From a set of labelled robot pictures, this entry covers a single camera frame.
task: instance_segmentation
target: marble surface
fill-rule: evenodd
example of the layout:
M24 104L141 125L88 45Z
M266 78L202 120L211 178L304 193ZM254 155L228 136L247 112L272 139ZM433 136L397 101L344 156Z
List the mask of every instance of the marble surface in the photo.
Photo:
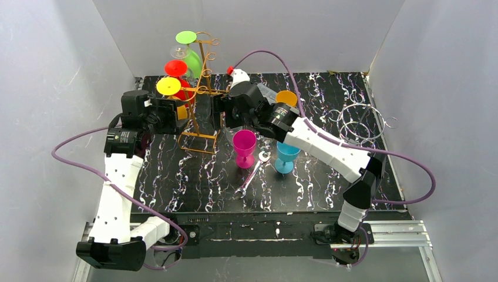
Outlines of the marble surface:
M344 104L353 101L368 102L365 85L360 73L296 73L294 74L302 95L305 113L318 126L339 136L336 122L338 112ZM142 89L156 93L155 84L161 76L144 78ZM264 83L279 91L292 88L286 73L251 75L251 81ZM222 76L213 76L211 84L216 89L225 89ZM213 133L207 122L209 99L199 95L196 117L203 133ZM345 119L359 120L364 110L352 108ZM367 114L363 124L373 134L379 126L372 114ZM360 134L364 130L358 127ZM301 152L295 161L292 173L283 175L274 168L277 158L276 141L258 137L254 156L260 150L270 151L271 160L263 165L247 189L247 195L234 200L235 189L244 183L251 169L240 169L235 164L235 153L229 141L230 134L221 130L214 155L186 151L179 148L178 136L156 135L147 151L134 197L160 212L294 212L304 210L340 210L341 194L349 183L334 169L316 158ZM183 138L183 144L204 148L211 141L200 138ZM381 138L375 146L383 148ZM372 146L366 142L363 146ZM377 199L401 200L391 166L386 166L386 175L376 195ZM378 204L374 209L404 209L403 206Z

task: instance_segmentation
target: gray wall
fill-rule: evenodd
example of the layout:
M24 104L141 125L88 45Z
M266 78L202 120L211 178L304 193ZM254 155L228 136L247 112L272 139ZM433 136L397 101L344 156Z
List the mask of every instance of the gray wall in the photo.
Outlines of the gray wall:
M133 76L91 0L0 2L2 281L70 281L102 181L50 156L105 126ZM105 134L61 151L103 169Z
M135 76L164 73L176 33L207 31L210 68L226 72L246 53L269 49L294 72L369 70L404 0L93 0ZM282 72L269 55L241 65L247 72Z
M390 150L435 172L427 201L409 206L426 223L445 281L496 281L498 2L407 0L381 47L370 82L400 126ZM412 164L394 160L405 196L427 192Z

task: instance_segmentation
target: silver ring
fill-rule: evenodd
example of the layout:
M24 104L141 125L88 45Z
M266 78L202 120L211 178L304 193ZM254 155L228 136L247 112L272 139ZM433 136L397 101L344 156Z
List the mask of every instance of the silver ring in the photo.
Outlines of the silver ring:
M332 113L332 112L338 112L338 114L337 114L337 120L334 120L333 118L330 118L330 120L333 121L333 122L339 122L339 118L341 117L341 111L334 109L334 110L331 110L329 113Z
M393 116L388 117L387 119L385 119L385 120L384 120L384 124L385 124L387 127L389 127L389 128L393 128L393 129L394 129L394 128L398 128L398 126L399 126L399 125L396 125L396 127L390 126L390 125L388 124L388 119L393 119L393 120L395 120L395 121L398 121L398 119L397 119L397 118L395 118L395 117L393 117Z
M348 123L345 123L344 125L346 126L346 129L351 132L351 134L353 134L354 136L358 137L358 138L361 138L361 139L366 139L366 140L374 140L374 139L377 139L378 137L380 137L383 132L384 132L384 129L386 128L385 126L385 123L386 123L386 120L384 119L384 117L382 116L382 114L379 112L378 109L375 109L374 107L372 107L372 105L370 104L364 104L364 103L357 103L357 104L353 104L353 105L349 105L349 106L346 106L342 109L341 111L341 119L344 121L344 111L351 108L351 107L356 107L356 106L361 106L361 107L366 107L365 110L368 110L368 109L372 109L375 113L377 113L380 117L380 119L382 120L381 124L382 124L382 129L381 129L381 132L377 135L375 135L374 137L368 137L368 138L364 138L360 135L357 135L356 133L354 133L349 127L348 127Z
M346 141L349 141L349 142L351 141L351 140L350 140L347 136L345 136L345 135L343 135L343 134L342 134L342 130L343 130L344 128L346 128L346 133L347 133L347 132L351 132L351 131L347 130L348 125L350 125L350 124L358 124L358 125L363 126L363 127L366 129L366 131L368 132L368 137L367 137L367 138L364 138L364 137L362 137L362 136L357 136L357 135L355 135L355 136L356 136L356 137L358 137L358 138L360 138L360 139L363 139L363 140L369 140L368 138L370 138L370 130L368 129L368 127L367 127L366 125L364 125L363 123L356 122L356 121L354 121L354 120L353 120L353 121L351 121L351 122L348 122L348 123L344 123L344 125L342 125L342 126L341 126L341 128L339 129L339 135L340 135L340 137L342 138L342 140L346 140ZM355 142L355 144L356 144L356 145L361 144L360 142L357 142L356 140L354 140L353 142Z

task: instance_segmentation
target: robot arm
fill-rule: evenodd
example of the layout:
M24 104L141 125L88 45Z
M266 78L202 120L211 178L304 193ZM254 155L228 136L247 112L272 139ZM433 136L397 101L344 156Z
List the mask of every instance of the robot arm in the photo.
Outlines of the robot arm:
M250 125L263 136L297 147L337 170L351 184L343 194L334 240L353 238L380 186L386 156L330 144L318 133L342 141L300 117L296 108L284 103L269 104L243 70L230 70L229 75L229 93L211 98L212 125L220 124L219 114L224 112L227 127Z
M155 133L179 134L185 121L177 121L177 105L156 99L147 91L126 92L121 98L123 113L109 125L105 144L106 176L133 197L145 149ZM117 127L121 118L122 126ZM78 242L76 254L96 268L138 271L147 249L170 232L158 217L130 230L132 203L104 183L97 216L89 240Z

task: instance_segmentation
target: metal wrench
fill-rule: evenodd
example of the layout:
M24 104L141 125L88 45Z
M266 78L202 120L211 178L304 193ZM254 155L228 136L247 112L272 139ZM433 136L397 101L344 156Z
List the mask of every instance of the metal wrench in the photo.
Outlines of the metal wrench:
M243 197L245 197L245 191L247 190L247 186L249 186L249 183L251 183L251 181L253 180L254 176L256 175L256 173L258 172L260 167L264 163L269 161L270 153L261 151L260 154L258 155L258 158L259 158L258 162L256 163L256 167L254 167L253 172L251 172L251 174L249 174L249 176L245 180L244 184L242 186L240 186L237 190L235 190L234 199L238 200L238 199L242 199Z

